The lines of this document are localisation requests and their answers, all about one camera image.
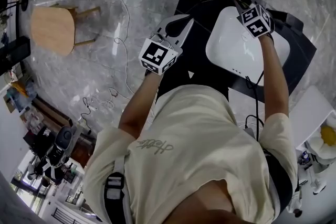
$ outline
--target beige t-shirt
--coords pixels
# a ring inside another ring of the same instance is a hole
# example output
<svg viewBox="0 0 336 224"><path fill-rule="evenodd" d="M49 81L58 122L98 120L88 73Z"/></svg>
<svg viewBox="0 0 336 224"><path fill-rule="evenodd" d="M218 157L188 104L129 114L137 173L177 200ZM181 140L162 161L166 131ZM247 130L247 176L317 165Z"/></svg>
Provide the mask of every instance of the beige t-shirt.
<svg viewBox="0 0 336 224"><path fill-rule="evenodd" d="M153 124L137 140L114 127L98 134L84 179L84 196L93 211L111 223L103 184L113 160L129 153L125 177L135 224L162 223L203 184L221 179L238 216L271 223L274 208L261 146L278 159L295 189L297 162L288 117L270 116L259 144L237 127L226 98L210 87L181 86L160 97L157 107Z"/></svg>

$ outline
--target black countertop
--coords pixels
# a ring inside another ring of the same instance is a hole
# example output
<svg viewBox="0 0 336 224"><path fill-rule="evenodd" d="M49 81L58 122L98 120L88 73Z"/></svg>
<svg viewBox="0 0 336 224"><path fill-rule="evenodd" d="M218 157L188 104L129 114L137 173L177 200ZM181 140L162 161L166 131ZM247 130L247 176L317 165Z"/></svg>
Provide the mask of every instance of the black countertop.
<svg viewBox="0 0 336 224"><path fill-rule="evenodd" d="M264 1L256 1L265 6ZM191 14L195 19L195 23L182 47L184 59L189 71L197 72L200 69L206 69L211 76L222 80L228 87L254 98L253 91L247 88L245 79L212 64L205 53L207 41L219 13L228 6L235 6L233 0L212 0L203 3L200 3L200 0L179 0L175 14ZM289 15L291 19L286 20L284 14L287 15L286 13L282 13L281 16L274 14L275 31L283 36L290 46L290 53L283 66L283 72L289 94L291 94L308 68L316 48L302 33L302 25L300 29L301 21L291 15ZM287 23L290 20L293 21L293 18L295 24L299 25L296 27L298 29L295 29L293 24ZM264 102L264 87L258 86L257 94L258 100Z"/></svg>

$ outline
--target black strap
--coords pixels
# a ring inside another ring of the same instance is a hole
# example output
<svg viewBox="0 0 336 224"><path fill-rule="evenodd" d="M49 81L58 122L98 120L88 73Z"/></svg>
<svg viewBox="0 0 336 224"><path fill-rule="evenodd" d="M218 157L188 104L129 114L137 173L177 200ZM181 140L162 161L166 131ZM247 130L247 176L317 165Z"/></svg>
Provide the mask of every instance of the black strap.
<svg viewBox="0 0 336 224"><path fill-rule="evenodd" d="M119 178L120 184L118 184L118 180L111 180L110 178ZM105 183L105 188L104 188L104 203L105 203L106 212L109 215L109 218L112 224L126 224L123 203L122 203L122 200L124 198L124 193L122 192L123 187L124 187L124 175L122 175L121 173L115 172L108 176L106 183ZM119 190L120 191L119 199L113 199L109 197L108 195L109 189L117 190L117 192Z"/></svg>
<svg viewBox="0 0 336 224"><path fill-rule="evenodd" d="M286 208L286 206L288 206L290 200L292 199L292 182L279 161L267 150L264 150L264 153L268 165L269 175L274 182L279 196L281 213Z"/></svg>

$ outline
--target stool leg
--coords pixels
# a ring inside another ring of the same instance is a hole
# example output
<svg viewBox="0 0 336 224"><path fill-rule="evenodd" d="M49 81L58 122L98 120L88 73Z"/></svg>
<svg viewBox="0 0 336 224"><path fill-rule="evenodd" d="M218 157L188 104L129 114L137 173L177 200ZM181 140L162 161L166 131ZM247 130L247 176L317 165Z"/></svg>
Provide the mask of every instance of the stool leg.
<svg viewBox="0 0 336 224"><path fill-rule="evenodd" d="M87 40L87 41L82 41L82 42L75 43L75 46L86 45L88 43L93 43L95 41L96 41L95 39L91 39L91 40Z"/></svg>
<svg viewBox="0 0 336 224"><path fill-rule="evenodd" d="M85 15L88 15L89 13L95 12L97 10L100 10L100 7L95 7L95 8L92 8L92 9L88 9L88 10L86 10L84 12L79 12L79 13L76 14L76 17L85 16Z"/></svg>

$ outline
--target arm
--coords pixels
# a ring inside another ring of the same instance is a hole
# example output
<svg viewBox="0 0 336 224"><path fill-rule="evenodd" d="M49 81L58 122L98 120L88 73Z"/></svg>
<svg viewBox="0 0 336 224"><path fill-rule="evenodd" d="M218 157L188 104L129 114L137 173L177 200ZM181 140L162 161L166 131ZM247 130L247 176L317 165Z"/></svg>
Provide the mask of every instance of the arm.
<svg viewBox="0 0 336 224"><path fill-rule="evenodd" d="M259 37L264 58L265 120L275 114L288 116L288 86L273 41Z"/></svg>
<svg viewBox="0 0 336 224"><path fill-rule="evenodd" d="M118 128L135 139L139 137L146 123L160 81L161 76L155 73L148 74L121 114Z"/></svg>

